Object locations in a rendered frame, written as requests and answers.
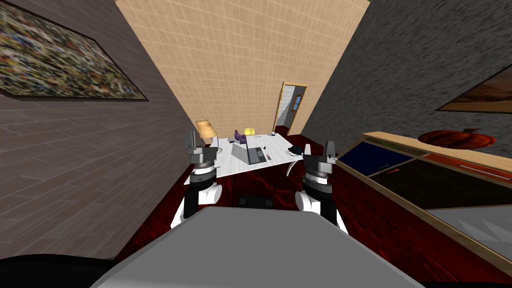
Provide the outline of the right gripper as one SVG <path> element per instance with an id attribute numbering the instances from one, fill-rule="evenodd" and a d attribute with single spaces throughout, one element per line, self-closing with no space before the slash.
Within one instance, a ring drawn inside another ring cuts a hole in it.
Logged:
<path id="1" fill-rule="evenodd" d="M 310 175 L 326 175 L 333 173 L 333 165 L 336 163 L 336 150 L 333 141 L 326 141 L 322 155 L 312 155 L 311 145 L 304 147 L 303 162 L 305 173 Z"/>

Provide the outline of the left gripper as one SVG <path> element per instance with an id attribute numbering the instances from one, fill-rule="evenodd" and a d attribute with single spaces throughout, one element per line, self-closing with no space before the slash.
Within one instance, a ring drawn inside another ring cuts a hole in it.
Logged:
<path id="1" fill-rule="evenodd" d="M 185 133 L 185 146 L 187 154 L 190 156 L 190 163 L 194 165 L 214 163 L 220 152 L 217 137 L 212 138 L 211 147 L 196 147 L 196 132 L 194 130 Z"/>

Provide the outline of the white table with laptop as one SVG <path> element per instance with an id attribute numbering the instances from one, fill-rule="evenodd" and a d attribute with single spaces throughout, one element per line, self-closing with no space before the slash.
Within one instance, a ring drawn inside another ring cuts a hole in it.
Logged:
<path id="1" fill-rule="evenodd" d="M 280 134 L 257 134 L 245 137 L 218 138 L 221 151 L 214 162 L 216 177 L 222 178 L 281 164 L 293 164 L 303 157 L 289 151 L 292 144 Z"/>

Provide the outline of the wooden sideboard with red bowl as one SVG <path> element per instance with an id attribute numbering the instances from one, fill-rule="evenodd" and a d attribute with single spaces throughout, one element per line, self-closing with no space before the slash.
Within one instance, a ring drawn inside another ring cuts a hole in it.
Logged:
<path id="1" fill-rule="evenodd" d="M 512 277 L 512 157 L 374 131 L 337 163 Z"/>

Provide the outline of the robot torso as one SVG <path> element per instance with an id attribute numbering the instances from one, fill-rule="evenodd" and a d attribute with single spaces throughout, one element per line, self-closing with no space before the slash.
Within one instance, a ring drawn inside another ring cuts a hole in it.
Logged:
<path id="1" fill-rule="evenodd" d="M 209 206 L 91 288 L 424 288 L 314 212 Z"/>

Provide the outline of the speckled multicolour wall painting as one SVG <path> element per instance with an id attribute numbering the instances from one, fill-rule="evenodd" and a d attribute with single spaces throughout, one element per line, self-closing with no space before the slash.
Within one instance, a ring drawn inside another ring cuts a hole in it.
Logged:
<path id="1" fill-rule="evenodd" d="M 0 93 L 23 101 L 147 101 L 93 38 L 6 0 L 0 0 Z"/>

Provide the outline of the brown landscape wall painting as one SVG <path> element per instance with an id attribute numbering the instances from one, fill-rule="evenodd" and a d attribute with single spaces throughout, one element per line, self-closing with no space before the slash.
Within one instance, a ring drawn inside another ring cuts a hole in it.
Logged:
<path id="1" fill-rule="evenodd" d="M 436 110 L 476 114 L 512 114 L 512 64 Z"/>

